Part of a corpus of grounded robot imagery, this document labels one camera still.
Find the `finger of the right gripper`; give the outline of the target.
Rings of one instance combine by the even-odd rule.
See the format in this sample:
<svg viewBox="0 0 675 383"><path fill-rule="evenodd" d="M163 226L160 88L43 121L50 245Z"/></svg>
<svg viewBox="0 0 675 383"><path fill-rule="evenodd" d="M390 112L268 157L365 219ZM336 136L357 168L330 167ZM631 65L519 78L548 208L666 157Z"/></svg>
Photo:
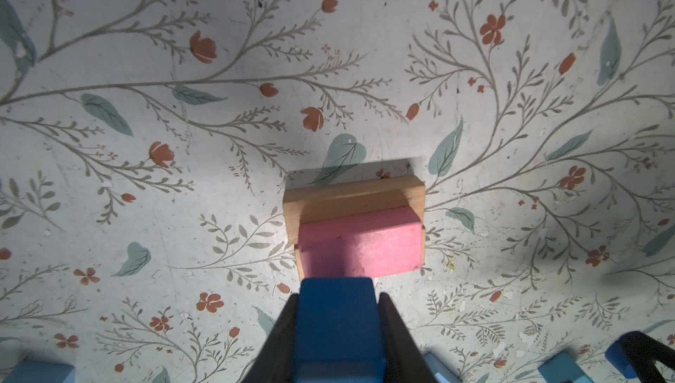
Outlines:
<svg viewBox="0 0 675 383"><path fill-rule="evenodd" d="M618 343L639 381L666 383L656 363L674 370L674 349L640 331L622 335Z"/></svg>

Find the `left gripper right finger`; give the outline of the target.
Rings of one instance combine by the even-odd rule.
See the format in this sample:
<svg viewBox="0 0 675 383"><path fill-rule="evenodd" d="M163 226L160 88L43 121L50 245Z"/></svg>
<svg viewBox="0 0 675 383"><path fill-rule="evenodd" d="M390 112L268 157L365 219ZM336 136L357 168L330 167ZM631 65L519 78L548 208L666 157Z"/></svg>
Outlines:
<svg viewBox="0 0 675 383"><path fill-rule="evenodd" d="M381 293L378 313L384 342L384 383L436 382L392 298Z"/></svg>

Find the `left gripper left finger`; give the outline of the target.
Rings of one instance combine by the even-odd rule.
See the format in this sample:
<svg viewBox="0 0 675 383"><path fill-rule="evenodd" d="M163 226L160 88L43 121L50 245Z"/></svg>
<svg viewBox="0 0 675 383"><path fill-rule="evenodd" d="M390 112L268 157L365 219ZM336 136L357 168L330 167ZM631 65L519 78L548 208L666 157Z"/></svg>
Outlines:
<svg viewBox="0 0 675 383"><path fill-rule="evenodd" d="M243 383L292 382L296 317L299 295L292 294L283 307L262 350L258 353Z"/></svg>

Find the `dark blue cube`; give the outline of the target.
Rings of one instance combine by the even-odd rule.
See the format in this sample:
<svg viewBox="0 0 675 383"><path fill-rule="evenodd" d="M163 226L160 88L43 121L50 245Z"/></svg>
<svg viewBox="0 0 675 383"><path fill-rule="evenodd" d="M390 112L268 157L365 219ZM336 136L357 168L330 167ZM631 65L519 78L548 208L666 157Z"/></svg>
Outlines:
<svg viewBox="0 0 675 383"><path fill-rule="evenodd" d="M293 381L384 381L382 334L372 279L304 279L296 313Z"/></svg>

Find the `natural wood block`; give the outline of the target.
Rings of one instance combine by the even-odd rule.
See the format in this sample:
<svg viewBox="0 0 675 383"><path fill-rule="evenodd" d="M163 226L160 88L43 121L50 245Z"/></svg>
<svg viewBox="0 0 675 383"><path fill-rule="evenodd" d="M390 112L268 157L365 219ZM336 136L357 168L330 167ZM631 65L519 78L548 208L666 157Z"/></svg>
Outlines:
<svg viewBox="0 0 675 383"><path fill-rule="evenodd" d="M298 244L300 226L341 217L410 207L425 218L425 184L416 176L391 177L288 190L283 197L288 242Z"/></svg>
<svg viewBox="0 0 675 383"><path fill-rule="evenodd" d="M298 249L296 261L301 279L376 279L420 269L425 251L416 245Z"/></svg>

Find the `pink rectangular block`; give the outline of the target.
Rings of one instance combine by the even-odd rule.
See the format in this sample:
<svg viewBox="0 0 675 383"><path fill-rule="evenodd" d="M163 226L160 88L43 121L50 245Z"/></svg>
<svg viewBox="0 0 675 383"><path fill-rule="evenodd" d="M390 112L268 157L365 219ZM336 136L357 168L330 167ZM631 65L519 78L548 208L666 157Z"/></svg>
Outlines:
<svg viewBox="0 0 675 383"><path fill-rule="evenodd" d="M420 246L425 231L410 207L356 214L328 221L302 224L298 249L364 246Z"/></svg>

